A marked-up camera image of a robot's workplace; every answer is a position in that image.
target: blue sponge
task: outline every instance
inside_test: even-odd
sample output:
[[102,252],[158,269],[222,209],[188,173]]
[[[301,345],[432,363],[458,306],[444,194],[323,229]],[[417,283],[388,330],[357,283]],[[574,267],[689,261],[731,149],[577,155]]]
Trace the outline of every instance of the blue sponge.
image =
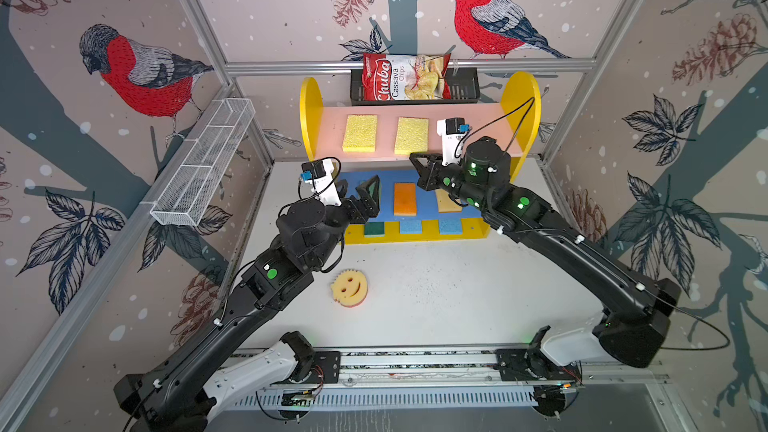
[[440,235],[461,235],[464,233],[460,218],[441,218],[438,220],[438,224],[440,225]]
[[400,221],[400,233],[405,234],[422,234],[422,221],[420,220],[401,220]]

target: bird illustration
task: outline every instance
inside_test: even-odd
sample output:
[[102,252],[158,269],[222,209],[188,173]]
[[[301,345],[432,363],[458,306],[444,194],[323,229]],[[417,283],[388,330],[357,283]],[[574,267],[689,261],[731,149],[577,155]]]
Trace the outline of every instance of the bird illustration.
[[110,26],[96,24],[80,39],[80,53],[88,73],[99,71],[104,81],[136,112],[150,117],[172,117],[173,131],[165,138],[166,146],[176,132],[176,114],[192,100],[197,79],[212,71],[198,60],[185,59],[164,47],[146,46],[131,40]]
[[472,58],[482,53],[504,58],[516,49],[539,49],[568,58],[549,46],[525,18],[525,11],[511,0],[456,0],[454,24],[459,38],[475,51]]

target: orange sponge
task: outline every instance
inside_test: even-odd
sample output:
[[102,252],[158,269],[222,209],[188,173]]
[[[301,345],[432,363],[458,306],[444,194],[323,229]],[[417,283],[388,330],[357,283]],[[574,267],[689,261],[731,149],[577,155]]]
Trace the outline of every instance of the orange sponge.
[[416,184],[395,184],[395,215],[416,216]]

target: chip bag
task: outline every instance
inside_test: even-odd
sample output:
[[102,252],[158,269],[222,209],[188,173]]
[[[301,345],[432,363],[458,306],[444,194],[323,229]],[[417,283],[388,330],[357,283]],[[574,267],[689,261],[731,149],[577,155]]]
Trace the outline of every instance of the chip bag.
[[400,56],[367,53],[362,59],[364,100],[450,99],[446,71],[451,54]]

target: yellow sponge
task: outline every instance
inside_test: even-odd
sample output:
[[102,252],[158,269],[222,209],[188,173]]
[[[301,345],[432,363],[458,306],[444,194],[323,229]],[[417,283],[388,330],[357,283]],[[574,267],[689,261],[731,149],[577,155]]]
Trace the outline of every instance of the yellow sponge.
[[427,152],[428,134],[429,119],[398,118],[395,154],[408,156],[411,152]]
[[375,152],[378,116],[347,116],[344,131],[344,152]]

